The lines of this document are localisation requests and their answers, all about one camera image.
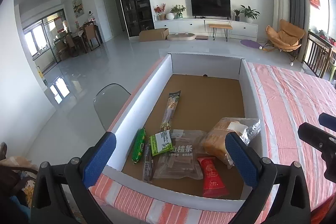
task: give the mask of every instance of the tv screen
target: tv screen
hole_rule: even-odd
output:
[[[191,0],[193,16],[231,17],[230,0]]]

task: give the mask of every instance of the white round vase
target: white round vase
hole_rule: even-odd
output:
[[[172,20],[175,18],[175,14],[174,13],[167,13],[166,18],[169,20]]]
[[[247,23],[253,23],[253,18],[252,17],[247,17],[246,22]]]

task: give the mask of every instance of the red wrapper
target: red wrapper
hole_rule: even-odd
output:
[[[213,164],[215,158],[216,157],[197,158],[204,174],[203,196],[205,198],[217,198],[229,194],[229,191],[226,189]]]

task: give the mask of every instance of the metal screw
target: metal screw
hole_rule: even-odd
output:
[[[269,158],[267,158],[267,157],[263,157],[261,160],[265,164],[270,164],[271,163],[271,160]]]
[[[300,168],[301,167],[301,163],[299,163],[298,161],[295,161],[294,162],[294,166]]]
[[[43,163],[41,163],[40,167],[41,168],[46,168],[48,166],[48,162],[44,161]]]
[[[79,163],[79,158],[74,157],[70,160],[70,162],[71,162],[71,164],[77,164],[77,163]]]

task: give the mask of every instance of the snack package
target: snack package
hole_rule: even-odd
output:
[[[143,145],[145,143],[145,138],[146,138],[145,129],[144,128],[139,129],[136,135],[135,144],[134,144],[133,153],[132,153],[132,160],[134,164],[138,163],[139,160],[141,159]]]
[[[213,164],[214,159],[215,157],[197,158],[204,173],[203,196],[205,198],[217,198],[229,194]]]
[[[179,101],[181,91],[169,93],[168,102],[165,110],[165,114],[163,115],[160,132],[165,130],[170,130],[171,119],[174,115],[177,102]]]
[[[143,155],[142,181],[152,183],[153,159],[150,142],[146,143]]]
[[[158,155],[173,150],[169,130],[165,130],[150,136],[152,155]]]
[[[202,141],[204,151],[219,158],[229,169],[233,166],[233,162],[225,147],[225,137],[232,131],[248,145],[260,133],[260,119],[222,118]]]
[[[190,177],[202,179],[202,170],[197,163],[196,153],[200,140],[206,133],[201,130],[171,130],[174,149],[161,154],[155,168],[154,178],[180,179]]]

